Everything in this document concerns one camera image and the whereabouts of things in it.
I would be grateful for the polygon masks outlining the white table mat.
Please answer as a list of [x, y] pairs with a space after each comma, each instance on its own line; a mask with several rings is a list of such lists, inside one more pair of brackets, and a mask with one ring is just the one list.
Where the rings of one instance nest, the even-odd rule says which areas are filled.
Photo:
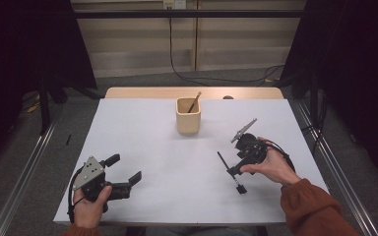
[[267, 138], [287, 152], [296, 173], [323, 187], [325, 182], [284, 99], [204, 99], [201, 128], [193, 136], [178, 133], [172, 99], [102, 100], [77, 163], [90, 157], [120, 160], [106, 170], [110, 182], [142, 172], [126, 200], [112, 201], [103, 221], [147, 225], [254, 225], [285, 220], [281, 187], [261, 174], [236, 179], [228, 167], [239, 158], [233, 136], [254, 118], [251, 134]]

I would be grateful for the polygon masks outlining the beige square cup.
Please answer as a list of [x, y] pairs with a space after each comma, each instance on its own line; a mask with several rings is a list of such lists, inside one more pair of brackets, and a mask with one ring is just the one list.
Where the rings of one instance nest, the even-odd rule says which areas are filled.
[[194, 97], [180, 97], [176, 100], [176, 126], [179, 134], [195, 134], [200, 130], [201, 109], [197, 101], [191, 113], [188, 110]]

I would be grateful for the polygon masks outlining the black metal stand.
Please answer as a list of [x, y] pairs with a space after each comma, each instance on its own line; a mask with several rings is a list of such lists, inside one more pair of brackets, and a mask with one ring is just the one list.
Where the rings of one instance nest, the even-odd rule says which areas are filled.
[[44, 135], [50, 126], [50, 113], [48, 105], [48, 93], [45, 85], [45, 79], [41, 78], [39, 81], [39, 104], [41, 113], [41, 131]]

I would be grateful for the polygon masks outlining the aluminium floor rail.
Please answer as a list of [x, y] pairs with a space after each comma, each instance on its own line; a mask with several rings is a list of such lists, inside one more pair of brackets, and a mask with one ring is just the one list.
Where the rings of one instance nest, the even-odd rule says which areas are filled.
[[46, 130], [39, 136], [30, 157], [21, 172], [14, 188], [12, 189], [7, 201], [0, 210], [0, 236], [5, 236], [14, 218], [14, 215], [22, 201], [26, 189], [32, 179], [38, 163], [40, 162], [45, 149], [52, 137], [55, 126], [65, 105], [57, 105], [54, 111], [53, 120], [49, 123]]
[[344, 199], [346, 200], [348, 208], [350, 209], [352, 215], [359, 225], [359, 228], [362, 231], [362, 234], [364, 236], [378, 236], [378, 230], [373, 224], [368, 211], [366, 210], [356, 191], [350, 184], [334, 153], [328, 145], [325, 137], [323, 136], [321, 131], [314, 127], [314, 123], [311, 121], [311, 114], [308, 107], [303, 101], [298, 101], [297, 107], [305, 124], [310, 126], [310, 133], [312, 135], [314, 143], [318, 148], [318, 151], [322, 154], [322, 157], [325, 160], [328, 168], [330, 169], [333, 178], [335, 179]]

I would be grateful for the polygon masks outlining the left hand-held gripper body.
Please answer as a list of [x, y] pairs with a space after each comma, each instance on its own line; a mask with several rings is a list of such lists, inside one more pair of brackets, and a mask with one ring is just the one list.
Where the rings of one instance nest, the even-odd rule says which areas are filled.
[[90, 156], [84, 165], [79, 169], [78, 176], [74, 178], [73, 190], [81, 189], [85, 199], [95, 202], [99, 193], [105, 186], [111, 186], [112, 192], [109, 200], [128, 199], [131, 194], [132, 185], [126, 183], [110, 183], [105, 180], [105, 168], [102, 167], [95, 157]]

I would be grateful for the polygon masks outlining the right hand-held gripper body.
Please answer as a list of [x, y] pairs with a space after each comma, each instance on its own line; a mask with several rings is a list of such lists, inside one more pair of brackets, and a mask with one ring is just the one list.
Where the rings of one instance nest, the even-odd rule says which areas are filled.
[[267, 144], [247, 132], [256, 121], [257, 119], [254, 118], [251, 122], [237, 131], [230, 141], [231, 143], [236, 142], [235, 147], [239, 150], [239, 153], [237, 154], [240, 158], [239, 165], [261, 163], [266, 158]]

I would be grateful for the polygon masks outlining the person's left hand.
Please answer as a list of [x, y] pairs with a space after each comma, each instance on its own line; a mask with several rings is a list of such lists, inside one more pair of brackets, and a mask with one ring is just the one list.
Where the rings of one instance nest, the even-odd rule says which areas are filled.
[[94, 229], [97, 228], [103, 213], [103, 206], [107, 202], [112, 191], [111, 186], [106, 186], [99, 193], [95, 202], [85, 199], [81, 189], [74, 192], [74, 223], [78, 227]]

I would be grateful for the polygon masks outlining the black horizontal bar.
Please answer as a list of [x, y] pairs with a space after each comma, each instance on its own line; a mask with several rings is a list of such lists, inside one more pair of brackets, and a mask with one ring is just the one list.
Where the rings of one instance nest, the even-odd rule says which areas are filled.
[[132, 18], [301, 18], [301, 10], [76, 10], [78, 19]]

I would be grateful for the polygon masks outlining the black curtain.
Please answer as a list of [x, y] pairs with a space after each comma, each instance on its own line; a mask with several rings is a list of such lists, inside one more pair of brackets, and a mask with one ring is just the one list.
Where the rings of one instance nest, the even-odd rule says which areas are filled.
[[0, 0], [0, 147], [40, 84], [58, 102], [65, 87], [96, 87], [71, 0]]
[[378, 0], [306, 0], [281, 80], [328, 96], [378, 168]]

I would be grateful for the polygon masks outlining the person's right hand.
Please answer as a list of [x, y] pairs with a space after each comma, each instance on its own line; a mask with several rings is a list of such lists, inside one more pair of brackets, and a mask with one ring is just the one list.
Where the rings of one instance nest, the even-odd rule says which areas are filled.
[[283, 155], [273, 147], [267, 148], [266, 158], [260, 164], [246, 164], [240, 167], [242, 173], [260, 173], [283, 186], [295, 184], [301, 178], [290, 168]]

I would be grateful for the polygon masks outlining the wooden table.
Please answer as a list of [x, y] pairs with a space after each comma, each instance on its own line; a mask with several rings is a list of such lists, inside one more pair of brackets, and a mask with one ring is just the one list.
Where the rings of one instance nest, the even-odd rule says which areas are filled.
[[251, 87], [116, 87], [109, 88], [106, 98], [178, 98], [195, 97], [198, 92], [202, 99], [283, 99], [279, 88]]

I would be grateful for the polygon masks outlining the white wall socket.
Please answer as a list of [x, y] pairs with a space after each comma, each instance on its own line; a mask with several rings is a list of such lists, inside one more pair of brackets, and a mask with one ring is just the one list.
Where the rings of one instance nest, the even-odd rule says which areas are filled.
[[185, 10], [187, 3], [186, 0], [163, 0], [164, 10]]

